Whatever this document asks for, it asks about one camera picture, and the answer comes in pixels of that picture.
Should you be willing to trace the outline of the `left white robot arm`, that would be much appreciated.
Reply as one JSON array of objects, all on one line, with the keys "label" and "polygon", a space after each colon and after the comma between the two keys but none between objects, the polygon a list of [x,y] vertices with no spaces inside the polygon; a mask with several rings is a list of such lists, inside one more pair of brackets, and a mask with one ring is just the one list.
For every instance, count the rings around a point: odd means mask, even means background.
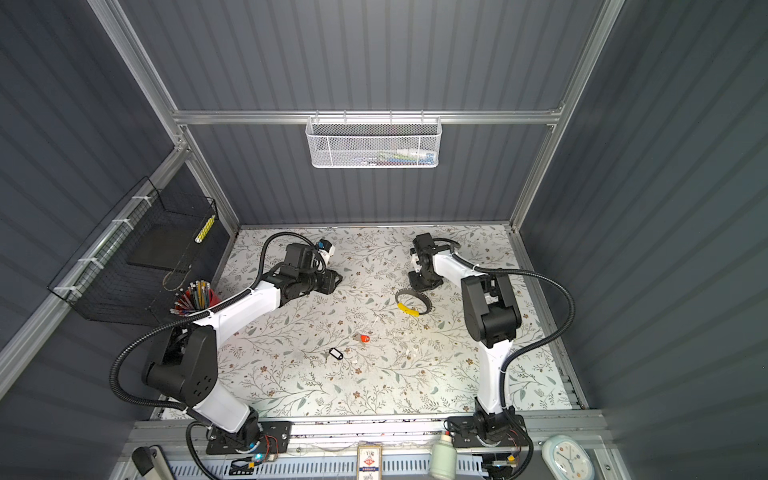
[{"label": "left white robot arm", "polygon": [[218,348],[257,318],[313,292],[329,295],[342,276],[328,268],[335,246],[291,243],[263,279],[202,318],[157,335],[142,382],[181,404],[188,415],[232,435],[255,434],[258,414],[218,378]]}]

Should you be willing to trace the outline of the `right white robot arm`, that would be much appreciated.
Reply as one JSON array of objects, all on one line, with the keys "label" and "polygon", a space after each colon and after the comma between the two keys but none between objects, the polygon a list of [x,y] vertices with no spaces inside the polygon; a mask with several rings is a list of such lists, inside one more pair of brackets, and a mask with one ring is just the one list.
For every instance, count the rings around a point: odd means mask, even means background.
[{"label": "right white robot arm", "polygon": [[490,445],[513,429],[502,407],[505,396],[500,381],[502,363],[522,319],[509,277],[464,265],[454,257],[454,245],[440,245],[429,233],[417,235],[410,250],[414,270],[408,278],[417,292],[434,290],[445,282],[460,290],[466,330],[479,345],[480,377],[472,431],[480,442]]}]

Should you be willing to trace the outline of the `black key tag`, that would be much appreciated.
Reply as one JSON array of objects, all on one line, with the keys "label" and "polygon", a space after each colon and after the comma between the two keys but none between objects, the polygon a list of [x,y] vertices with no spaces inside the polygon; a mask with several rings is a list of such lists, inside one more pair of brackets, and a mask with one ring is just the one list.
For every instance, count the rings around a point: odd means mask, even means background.
[{"label": "black key tag", "polygon": [[329,355],[337,361],[341,361],[344,359],[344,354],[337,348],[331,348],[329,350]]}]

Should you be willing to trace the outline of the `yellow marker in basket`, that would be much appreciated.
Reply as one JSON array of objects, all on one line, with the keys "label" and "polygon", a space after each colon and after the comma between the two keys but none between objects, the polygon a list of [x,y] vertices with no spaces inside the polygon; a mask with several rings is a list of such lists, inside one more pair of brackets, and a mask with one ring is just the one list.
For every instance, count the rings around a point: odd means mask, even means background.
[{"label": "yellow marker in basket", "polygon": [[213,214],[205,221],[205,223],[201,226],[196,236],[194,237],[196,244],[201,244],[205,240],[212,227],[214,226],[216,219],[217,215]]}]

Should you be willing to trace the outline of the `red pencil cup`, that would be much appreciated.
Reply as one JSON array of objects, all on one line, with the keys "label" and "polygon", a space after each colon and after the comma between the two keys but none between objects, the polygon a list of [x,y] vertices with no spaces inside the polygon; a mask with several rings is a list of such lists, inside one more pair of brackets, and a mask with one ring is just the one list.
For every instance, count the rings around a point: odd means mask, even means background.
[{"label": "red pencil cup", "polygon": [[191,316],[216,306],[220,302],[221,298],[209,282],[197,280],[190,283],[185,289],[175,292],[169,313],[182,317]]}]

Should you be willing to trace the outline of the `pale green bottle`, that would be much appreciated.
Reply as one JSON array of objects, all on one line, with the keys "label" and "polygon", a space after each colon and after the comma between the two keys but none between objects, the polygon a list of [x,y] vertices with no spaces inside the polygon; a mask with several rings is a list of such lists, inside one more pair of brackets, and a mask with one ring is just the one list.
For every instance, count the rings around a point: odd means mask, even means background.
[{"label": "pale green bottle", "polygon": [[456,471],[457,451],[453,445],[453,437],[449,431],[444,431],[432,445],[429,475],[433,479],[454,480]]}]

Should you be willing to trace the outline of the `small card box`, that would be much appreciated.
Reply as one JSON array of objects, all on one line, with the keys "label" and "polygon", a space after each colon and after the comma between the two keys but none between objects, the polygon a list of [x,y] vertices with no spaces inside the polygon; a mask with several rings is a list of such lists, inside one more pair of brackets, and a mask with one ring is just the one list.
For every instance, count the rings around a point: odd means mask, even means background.
[{"label": "small card box", "polygon": [[382,479],[382,446],[365,443],[357,448],[356,457],[357,480]]}]

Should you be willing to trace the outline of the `white analog clock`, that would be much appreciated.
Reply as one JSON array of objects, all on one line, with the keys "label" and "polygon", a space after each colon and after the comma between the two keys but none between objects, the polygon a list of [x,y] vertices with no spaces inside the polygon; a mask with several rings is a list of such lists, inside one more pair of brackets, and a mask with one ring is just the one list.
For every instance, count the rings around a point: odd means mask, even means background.
[{"label": "white analog clock", "polygon": [[595,467],[587,451],[573,438],[555,435],[541,449],[542,458],[557,480],[594,480]]}]

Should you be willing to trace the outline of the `white mesh wall basket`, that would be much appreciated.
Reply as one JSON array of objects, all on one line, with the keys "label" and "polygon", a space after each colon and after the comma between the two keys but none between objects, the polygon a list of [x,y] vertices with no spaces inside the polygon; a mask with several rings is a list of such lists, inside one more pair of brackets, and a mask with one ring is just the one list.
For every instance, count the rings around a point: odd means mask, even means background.
[{"label": "white mesh wall basket", "polygon": [[439,164],[438,119],[415,122],[307,121],[311,164],[319,169],[430,169]]}]

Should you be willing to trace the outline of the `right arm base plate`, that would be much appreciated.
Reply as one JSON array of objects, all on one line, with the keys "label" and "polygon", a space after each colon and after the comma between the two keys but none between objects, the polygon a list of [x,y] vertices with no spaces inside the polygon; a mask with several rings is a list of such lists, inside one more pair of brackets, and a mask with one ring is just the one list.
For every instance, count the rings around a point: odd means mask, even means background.
[{"label": "right arm base plate", "polygon": [[515,450],[527,447],[523,417],[514,414],[512,418],[513,422],[505,413],[478,411],[471,416],[448,417],[443,426],[456,448],[510,447]]}]

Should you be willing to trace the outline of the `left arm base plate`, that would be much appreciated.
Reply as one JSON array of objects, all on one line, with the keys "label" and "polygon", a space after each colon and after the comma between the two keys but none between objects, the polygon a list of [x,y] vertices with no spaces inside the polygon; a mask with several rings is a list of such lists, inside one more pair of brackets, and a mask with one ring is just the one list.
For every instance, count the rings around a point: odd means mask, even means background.
[{"label": "left arm base plate", "polygon": [[213,427],[207,434],[208,455],[264,454],[287,452],[293,423],[289,421],[247,421],[236,433]]}]

